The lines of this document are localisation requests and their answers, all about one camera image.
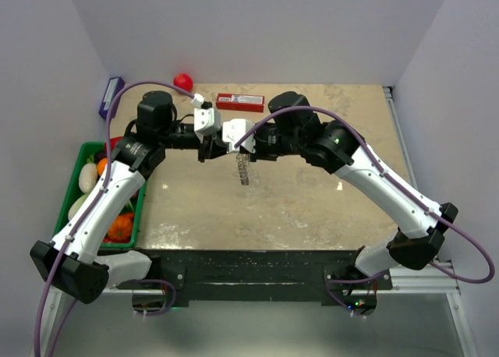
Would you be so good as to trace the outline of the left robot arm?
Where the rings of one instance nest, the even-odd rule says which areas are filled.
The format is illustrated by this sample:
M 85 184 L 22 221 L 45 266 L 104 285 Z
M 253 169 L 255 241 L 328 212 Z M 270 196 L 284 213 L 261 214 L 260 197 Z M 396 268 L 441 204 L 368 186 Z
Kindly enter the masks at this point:
M 194 121 L 184 125 L 171 94 L 146 93 L 123 138 L 107 147 L 104 173 L 83 206 L 50 242 L 34 243 L 30 257 L 45 281 L 44 299 L 57 288 L 89 304 L 112 285 L 136 281 L 143 288 L 154 288 L 160 283 L 161 269 L 149 256 L 135 250 L 99 256 L 98 251 L 119 212 L 165 159 L 167 149 L 200 150 L 209 140 L 219 139 L 220 112 L 199 94 L 191 99 Z

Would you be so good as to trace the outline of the blue grey keyring with rings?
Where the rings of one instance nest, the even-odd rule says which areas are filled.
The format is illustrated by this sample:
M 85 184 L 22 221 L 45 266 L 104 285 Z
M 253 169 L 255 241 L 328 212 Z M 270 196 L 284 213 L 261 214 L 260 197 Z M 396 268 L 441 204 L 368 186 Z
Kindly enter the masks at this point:
M 236 164 L 239 174 L 239 181 L 242 186 L 247 186 L 250 183 L 248 176 L 248 167 L 250 164 L 250 156 L 248 154 L 238 153 L 236 154 Z

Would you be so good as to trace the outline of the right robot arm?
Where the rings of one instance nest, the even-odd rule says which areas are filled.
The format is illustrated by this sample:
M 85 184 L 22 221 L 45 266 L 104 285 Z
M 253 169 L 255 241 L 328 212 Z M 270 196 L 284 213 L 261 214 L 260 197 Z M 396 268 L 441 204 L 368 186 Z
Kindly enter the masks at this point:
M 289 91 L 268 104 L 271 122 L 246 129 L 256 159 L 274 161 L 299 155 L 357 188 L 397 225 L 394 236 L 376 246 L 363 246 L 354 260 L 332 279 L 358 289 L 375 275 L 397 265 L 422 270 L 440 251 L 444 233 L 458 214 L 452 203 L 439 204 L 418 193 L 377 156 L 365 139 L 339 118 L 321 122 L 302 94 Z

